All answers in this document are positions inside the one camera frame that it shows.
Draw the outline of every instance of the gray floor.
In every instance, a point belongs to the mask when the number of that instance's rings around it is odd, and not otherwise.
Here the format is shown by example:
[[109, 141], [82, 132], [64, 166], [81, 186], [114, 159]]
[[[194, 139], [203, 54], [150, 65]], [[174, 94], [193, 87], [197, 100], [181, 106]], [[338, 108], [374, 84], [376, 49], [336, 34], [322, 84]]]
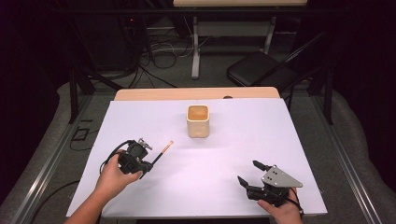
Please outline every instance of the gray floor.
[[[151, 74], [163, 78], [178, 87], [227, 87], [233, 84], [225, 78], [225, 70], [249, 51], [258, 49], [257, 39], [222, 38], [208, 39], [202, 45], [201, 73], [198, 80], [192, 80], [191, 55], [177, 57], [171, 68], [158, 68], [153, 62], [146, 66]], [[276, 35], [270, 54], [281, 58], [289, 51], [291, 35]], [[168, 66], [173, 63], [173, 56], [156, 57], [157, 66]], [[131, 84], [134, 75], [116, 79], [123, 87]], [[151, 78], [155, 88], [170, 88], [156, 78]], [[15, 188], [8, 195], [0, 209], [1, 223], [21, 223], [29, 220], [36, 206], [60, 186], [80, 179], [85, 162], [88, 159], [96, 131], [100, 128], [108, 103], [114, 98], [115, 92], [106, 85], [93, 81], [97, 89], [94, 96], [80, 96], [81, 113], [74, 125], [67, 124], [70, 116], [68, 84], [58, 92], [61, 102], [54, 120], [41, 141], [40, 146]], [[154, 88], [147, 75], [142, 75], [136, 88]], [[332, 117], [333, 126], [329, 126], [321, 115], [321, 97], [309, 97], [304, 88], [298, 91], [293, 99], [290, 115], [301, 139], [304, 152], [314, 173], [328, 214], [318, 217], [305, 217], [304, 223], [380, 223], [370, 222], [363, 211], [364, 206], [357, 198], [361, 191], [356, 191], [353, 180], [350, 180], [343, 169], [342, 160], [337, 148], [341, 147], [348, 157], [359, 181], [366, 189], [375, 212], [382, 223], [391, 223], [396, 218], [395, 194], [389, 190], [379, 178], [374, 166], [367, 156], [364, 133], [347, 103], [337, 92], [334, 93]], [[71, 141], [78, 129], [89, 129], [85, 141]], [[58, 162], [50, 163], [50, 158]], [[50, 167], [43, 172], [43, 167]], [[34, 188], [38, 179], [46, 179], [42, 189]], [[62, 189], [48, 200], [37, 217], [35, 223], [62, 223], [77, 185]], [[101, 223], [134, 223], [132, 220], [102, 220]]]

